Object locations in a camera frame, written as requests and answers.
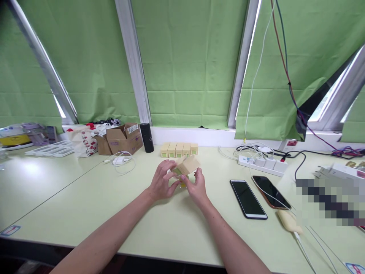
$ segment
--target forearm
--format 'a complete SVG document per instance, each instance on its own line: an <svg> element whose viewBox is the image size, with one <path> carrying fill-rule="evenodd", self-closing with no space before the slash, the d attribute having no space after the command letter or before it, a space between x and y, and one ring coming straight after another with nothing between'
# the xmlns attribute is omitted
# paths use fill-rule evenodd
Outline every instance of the forearm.
<svg viewBox="0 0 365 274"><path fill-rule="evenodd" d="M144 190L83 240L54 268L52 274L99 273L119 250L153 202L149 191Z"/></svg>
<svg viewBox="0 0 365 274"><path fill-rule="evenodd" d="M228 273L271 273L261 259L227 224L210 200L199 205Z"/></svg>

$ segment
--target red cable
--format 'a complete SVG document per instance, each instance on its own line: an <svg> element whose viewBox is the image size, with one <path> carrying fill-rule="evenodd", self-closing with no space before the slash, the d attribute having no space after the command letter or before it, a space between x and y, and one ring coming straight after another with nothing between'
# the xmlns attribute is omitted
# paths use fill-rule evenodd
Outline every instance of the red cable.
<svg viewBox="0 0 365 274"><path fill-rule="evenodd" d="M273 0L270 0L271 1L271 8L273 9ZM284 65L284 70L285 70L285 73L286 73L286 77L288 78L288 81L289 81L289 91L290 93L292 94L293 96L293 101L294 101L294 104L296 104L295 102L295 98L294 98L294 93L293 93L293 87L291 85L291 81L290 81L290 78L289 78L289 73L288 73L288 70L286 69L286 66L285 66L285 61L284 61L284 56L282 54L282 50L281 50L281 46L280 46L280 40L279 40L279 35L278 35L278 30L276 29L276 23L275 23L275 15L274 15L274 12L273 12L273 22L274 22L274 29L275 29L275 34L276 34L276 39L278 41L278 46L279 46L279 50L280 50L280 55L281 55L281 60L282 60L282 64ZM326 144L328 144L330 147L332 147L334 150L337 150L333 145L329 144L328 142L326 142L325 140L323 140L321 137L319 137L317 134L314 133L314 131L308 126L308 124L305 122L305 119L304 119L304 116L302 114L302 112L300 110L298 110L301 118L302 118L302 122L303 124L313 133L314 136L316 136L318 139L322 140L323 142L325 142Z"/></svg>

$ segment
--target windowsill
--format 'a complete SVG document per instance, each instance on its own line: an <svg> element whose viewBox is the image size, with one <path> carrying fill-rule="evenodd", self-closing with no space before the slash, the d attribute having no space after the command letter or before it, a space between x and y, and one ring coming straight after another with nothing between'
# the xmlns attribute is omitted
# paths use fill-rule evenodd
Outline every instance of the windowsill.
<svg viewBox="0 0 365 274"><path fill-rule="evenodd" d="M80 125L62 125L66 131L69 128L79 127ZM202 147L236 147L243 143L243 140L236 140L236 129L218 130L206 128L179 128L179 127L151 127L153 143L162 145L165 142L185 142L198 143ZM342 136L341 132L333 131L314 131L318 136L336 148L351 146L353 149L364 147L359 143L340 143L338 140ZM281 141L273 140L246 140L246 143L262 142L274 149L278 149ZM310 131L307 131L305 142L299 142L297 150L332 151L322 140L318 139Z"/></svg>

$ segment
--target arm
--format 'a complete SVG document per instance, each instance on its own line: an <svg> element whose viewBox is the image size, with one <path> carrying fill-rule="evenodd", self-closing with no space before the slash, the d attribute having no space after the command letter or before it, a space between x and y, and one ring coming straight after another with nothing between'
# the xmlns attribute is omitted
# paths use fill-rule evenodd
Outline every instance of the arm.
<svg viewBox="0 0 365 274"><path fill-rule="evenodd" d="M160 163L151 185L75 247L51 273L100 273L152 204L173 195L179 181L168 187L168 180L176 174L167 171L174 166L174 161Z"/></svg>
<svg viewBox="0 0 365 274"><path fill-rule="evenodd" d="M209 200L205 191L202 169L198 168L195 173L195 184L185 176L181 176L181 178L187 186L191 198L200 208L209 224L227 272L231 274L271 273L255 252L227 224Z"/></svg>

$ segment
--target cardboard box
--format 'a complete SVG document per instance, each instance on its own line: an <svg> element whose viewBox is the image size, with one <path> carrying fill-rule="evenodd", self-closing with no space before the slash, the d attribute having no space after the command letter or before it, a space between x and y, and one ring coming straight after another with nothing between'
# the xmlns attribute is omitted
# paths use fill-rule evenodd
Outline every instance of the cardboard box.
<svg viewBox="0 0 365 274"><path fill-rule="evenodd" d="M133 155L143 145L140 129L136 123L126 123L107 129L106 139L112 154L128 151Z"/></svg>
<svg viewBox="0 0 365 274"><path fill-rule="evenodd" d="M160 149L160 154L162 158L168 158L168 146L170 143L164 143Z"/></svg>
<svg viewBox="0 0 365 274"><path fill-rule="evenodd" d="M191 155L198 155L198 144L191 144Z"/></svg>
<svg viewBox="0 0 365 274"><path fill-rule="evenodd" d="M170 145L168 146L168 157L169 158L175 158L175 149L176 149L176 145L177 143L170 143Z"/></svg>
<svg viewBox="0 0 365 274"><path fill-rule="evenodd" d="M177 166L172 171L175 172L177 176L180 176L181 174L188 175L200 166L200 163L194 155L189 158L187 155L184 155L181 159L177 160L176 163Z"/></svg>
<svg viewBox="0 0 365 274"><path fill-rule="evenodd" d="M181 158L184 155L183 150L184 150L184 143L178 143L175 149L176 158Z"/></svg>
<svg viewBox="0 0 365 274"><path fill-rule="evenodd" d="M94 136L94 138L96 139L96 141L98 141L99 155L112 155L108 141L106 139L106 134L103 137Z"/></svg>
<svg viewBox="0 0 365 274"><path fill-rule="evenodd" d="M184 149L183 149L183 153L184 155L186 155L188 158L190 157L190 149L191 149L191 144L190 143L185 143L184 144Z"/></svg>

